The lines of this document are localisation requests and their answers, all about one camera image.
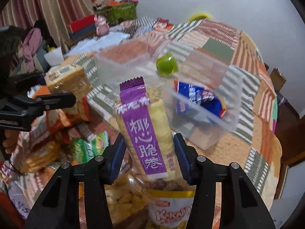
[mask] metal screw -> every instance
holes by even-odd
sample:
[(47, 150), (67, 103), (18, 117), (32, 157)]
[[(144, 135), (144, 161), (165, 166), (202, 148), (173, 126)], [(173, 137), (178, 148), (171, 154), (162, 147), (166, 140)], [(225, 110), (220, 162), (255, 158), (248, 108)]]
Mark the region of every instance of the metal screw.
[(197, 160), (199, 161), (199, 162), (204, 162), (205, 160), (206, 160), (206, 158), (205, 158), (205, 156), (198, 156), (197, 157)]
[(238, 163), (231, 163), (231, 166), (232, 166), (233, 169), (238, 169), (239, 168)]
[(68, 162), (64, 162), (61, 164), (61, 168), (66, 169), (70, 166), (70, 164)]
[(100, 162), (104, 159), (104, 157), (102, 155), (97, 155), (94, 159), (95, 161)]

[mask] yellow snack bag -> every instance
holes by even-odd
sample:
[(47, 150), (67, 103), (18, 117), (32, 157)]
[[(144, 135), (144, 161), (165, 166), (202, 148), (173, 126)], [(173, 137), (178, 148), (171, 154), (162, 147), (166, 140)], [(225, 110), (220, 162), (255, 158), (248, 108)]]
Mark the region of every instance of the yellow snack bag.
[(148, 206), (150, 220), (145, 229), (184, 229), (186, 227), (195, 191), (163, 191), (149, 189)]

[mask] cardboard box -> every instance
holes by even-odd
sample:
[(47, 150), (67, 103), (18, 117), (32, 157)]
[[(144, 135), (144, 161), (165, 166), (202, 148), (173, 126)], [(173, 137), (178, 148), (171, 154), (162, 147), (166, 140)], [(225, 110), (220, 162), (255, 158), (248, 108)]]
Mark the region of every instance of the cardboard box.
[(275, 91), (279, 92), (284, 86), (286, 79), (279, 72), (279, 69), (274, 68), (270, 74), (270, 78), (273, 84)]

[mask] green snack package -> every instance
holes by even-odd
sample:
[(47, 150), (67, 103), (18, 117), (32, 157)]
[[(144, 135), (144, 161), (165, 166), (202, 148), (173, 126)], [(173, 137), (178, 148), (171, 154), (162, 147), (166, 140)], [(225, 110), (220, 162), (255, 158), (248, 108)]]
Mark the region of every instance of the green snack package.
[(81, 164), (87, 163), (93, 157), (102, 155), (108, 145), (108, 134), (106, 131), (97, 135), (91, 142), (87, 142), (84, 139), (74, 139), (72, 140), (72, 159)]
[(92, 140), (92, 148), (94, 156), (102, 155), (105, 148), (109, 145), (108, 134), (103, 131)]

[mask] biscuit package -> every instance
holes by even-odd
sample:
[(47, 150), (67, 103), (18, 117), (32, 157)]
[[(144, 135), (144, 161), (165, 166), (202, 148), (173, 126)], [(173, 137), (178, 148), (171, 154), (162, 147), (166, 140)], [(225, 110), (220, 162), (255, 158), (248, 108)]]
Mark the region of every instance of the biscuit package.
[(82, 66), (68, 64), (48, 73), (45, 82), (51, 94), (71, 92), (81, 99), (92, 91), (85, 70)]
[(38, 143), (34, 147), (33, 152), (26, 155), (25, 161), (22, 162), (21, 172), (34, 173), (53, 163), (60, 157), (61, 145), (69, 143), (69, 135), (64, 130), (60, 130), (49, 136), (47, 139)]

